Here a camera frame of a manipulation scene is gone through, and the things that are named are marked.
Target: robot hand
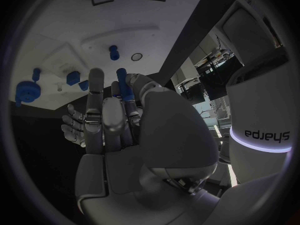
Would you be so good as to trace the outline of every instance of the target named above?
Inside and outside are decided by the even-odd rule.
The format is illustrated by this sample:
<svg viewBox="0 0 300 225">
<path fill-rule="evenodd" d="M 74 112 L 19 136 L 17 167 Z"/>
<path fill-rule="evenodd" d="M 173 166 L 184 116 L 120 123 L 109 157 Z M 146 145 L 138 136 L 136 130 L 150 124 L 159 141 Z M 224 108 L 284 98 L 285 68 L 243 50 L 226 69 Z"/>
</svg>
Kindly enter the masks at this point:
<svg viewBox="0 0 300 225">
<path fill-rule="evenodd" d="M 61 125 L 61 130 L 64 132 L 64 137 L 72 143 L 86 147 L 84 138 L 84 115 L 74 109 L 72 104 L 67 106 L 68 115 L 62 116 L 65 124 Z"/>
</svg>

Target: gray robot hand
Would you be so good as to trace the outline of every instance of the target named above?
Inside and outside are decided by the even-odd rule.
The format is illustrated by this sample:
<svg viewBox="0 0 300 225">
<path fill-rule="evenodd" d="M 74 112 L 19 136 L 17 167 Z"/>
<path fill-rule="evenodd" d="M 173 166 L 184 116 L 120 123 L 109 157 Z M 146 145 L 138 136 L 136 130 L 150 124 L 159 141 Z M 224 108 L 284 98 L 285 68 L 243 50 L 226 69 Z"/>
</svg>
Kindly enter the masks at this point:
<svg viewBox="0 0 300 225">
<path fill-rule="evenodd" d="M 65 124 L 61 125 L 61 130 L 64 132 L 64 137 L 72 143 L 86 147 L 84 137 L 84 120 L 85 117 L 80 112 L 74 109 L 72 104 L 67 106 L 68 115 L 62 116 Z"/>
</svg>

